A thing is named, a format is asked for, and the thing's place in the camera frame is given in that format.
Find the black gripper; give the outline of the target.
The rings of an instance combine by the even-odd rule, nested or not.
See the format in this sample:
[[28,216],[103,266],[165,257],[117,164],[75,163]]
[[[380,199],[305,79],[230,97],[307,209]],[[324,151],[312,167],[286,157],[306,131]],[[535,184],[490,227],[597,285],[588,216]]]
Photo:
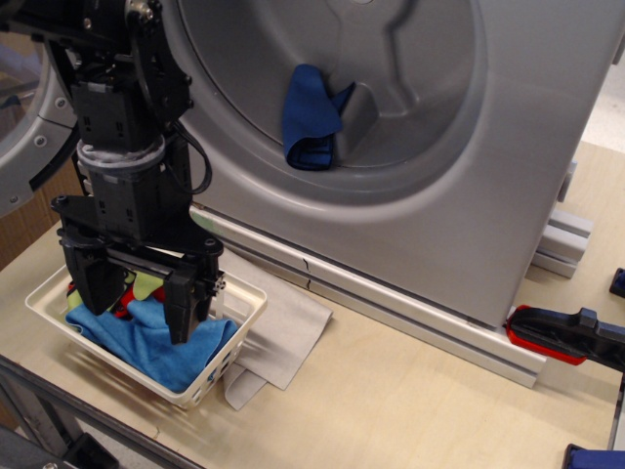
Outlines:
[[220,241],[189,215],[193,186],[186,163],[141,170],[88,171],[90,195],[60,195],[65,263],[96,316],[125,290],[125,270],[164,281],[164,314],[173,345],[185,344],[208,317],[220,277]]

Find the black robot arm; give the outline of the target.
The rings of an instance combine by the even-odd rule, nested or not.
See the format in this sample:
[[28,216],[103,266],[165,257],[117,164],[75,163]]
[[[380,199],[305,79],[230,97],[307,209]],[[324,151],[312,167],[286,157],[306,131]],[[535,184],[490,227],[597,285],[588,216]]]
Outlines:
[[86,307],[103,313],[128,270],[164,282],[173,343],[189,340],[222,282],[222,244],[190,218],[210,177],[191,181],[197,140],[182,124],[191,78],[177,64],[158,1],[5,1],[1,28],[41,44],[37,99],[17,118],[1,94],[1,211],[28,202],[71,156],[87,195],[52,208],[66,266]]

